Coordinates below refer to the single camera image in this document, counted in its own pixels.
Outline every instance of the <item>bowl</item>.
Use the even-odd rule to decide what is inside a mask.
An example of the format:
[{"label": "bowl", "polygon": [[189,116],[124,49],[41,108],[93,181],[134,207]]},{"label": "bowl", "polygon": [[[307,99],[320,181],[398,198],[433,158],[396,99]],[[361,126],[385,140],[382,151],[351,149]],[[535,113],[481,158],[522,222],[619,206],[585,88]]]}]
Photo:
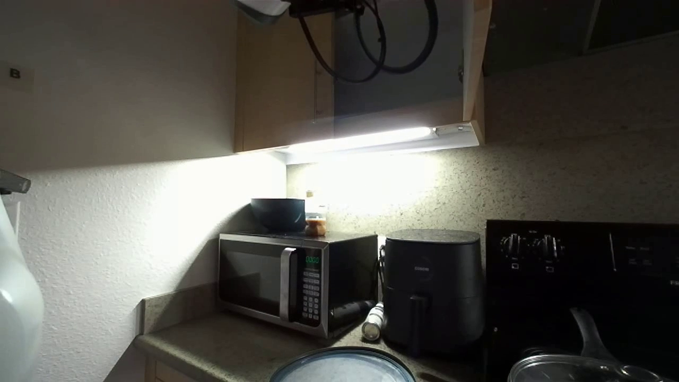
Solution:
[{"label": "bowl", "polygon": [[302,233],[306,224],[306,201],[298,198],[250,199],[254,221],[270,233]]}]

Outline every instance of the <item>microwave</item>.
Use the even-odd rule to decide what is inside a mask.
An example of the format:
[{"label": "microwave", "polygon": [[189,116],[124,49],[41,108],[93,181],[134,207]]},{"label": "microwave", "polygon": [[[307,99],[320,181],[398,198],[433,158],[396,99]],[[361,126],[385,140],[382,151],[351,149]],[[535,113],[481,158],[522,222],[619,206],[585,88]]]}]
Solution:
[{"label": "microwave", "polygon": [[219,235],[221,309],[336,338],[377,298],[377,235]]}]

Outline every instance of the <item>electrical cord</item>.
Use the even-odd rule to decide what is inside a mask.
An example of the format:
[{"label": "electrical cord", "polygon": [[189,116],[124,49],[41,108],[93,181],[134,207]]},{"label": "electrical cord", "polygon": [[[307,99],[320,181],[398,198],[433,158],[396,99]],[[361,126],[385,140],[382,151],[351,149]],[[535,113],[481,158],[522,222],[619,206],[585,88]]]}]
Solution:
[{"label": "electrical cord", "polygon": [[[439,31],[439,16],[438,16],[438,3],[435,0],[425,0],[425,5],[427,5],[427,16],[429,16],[429,33],[427,33],[427,43],[423,46],[423,50],[406,66],[386,66],[386,31],[385,31],[385,22],[382,22],[382,16],[379,16],[379,9],[377,9],[377,0],[361,0],[357,9],[353,9],[354,13],[354,27],[357,27],[357,36],[358,36],[358,43],[361,43],[361,49],[363,53],[370,56],[370,62],[374,63],[374,68],[365,74],[365,76],[358,76],[358,78],[351,78],[351,76],[344,76],[340,74],[336,68],[330,68],[324,56],[320,54],[316,43],[314,43],[314,36],[306,22],[306,16],[300,14],[300,26],[302,26],[302,31],[314,53],[314,56],[318,59],[318,63],[338,81],[344,81],[344,82],[366,82],[371,78],[376,78],[379,72],[390,72],[390,74],[406,74],[406,72],[411,72],[416,68],[420,68],[427,56],[431,54],[433,46],[435,46],[435,41],[438,41],[438,31]],[[377,43],[379,43],[379,54],[376,56],[366,45],[365,45],[365,38],[363,38],[363,27],[361,27],[361,16],[363,16],[363,9],[370,9],[376,22],[377,22]]]}]

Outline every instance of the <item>black air fryer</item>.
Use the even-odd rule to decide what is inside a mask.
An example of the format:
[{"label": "black air fryer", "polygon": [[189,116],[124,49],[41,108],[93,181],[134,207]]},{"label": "black air fryer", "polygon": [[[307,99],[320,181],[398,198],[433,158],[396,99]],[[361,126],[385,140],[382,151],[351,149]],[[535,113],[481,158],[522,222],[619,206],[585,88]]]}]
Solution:
[{"label": "black air fryer", "polygon": [[480,235],[394,230],[385,242],[385,338],[406,352],[456,356],[483,332]]}]

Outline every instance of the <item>microwave window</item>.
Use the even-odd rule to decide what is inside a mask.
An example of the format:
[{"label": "microwave window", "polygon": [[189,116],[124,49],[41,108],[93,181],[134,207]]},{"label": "microwave window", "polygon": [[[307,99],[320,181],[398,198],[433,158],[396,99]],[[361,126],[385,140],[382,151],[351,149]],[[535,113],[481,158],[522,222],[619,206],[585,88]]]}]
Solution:
[{"label": "microwave window", "polygon": [[281,261],[277,255],[227,251],[221,261],[221,296],[277,314]]}]

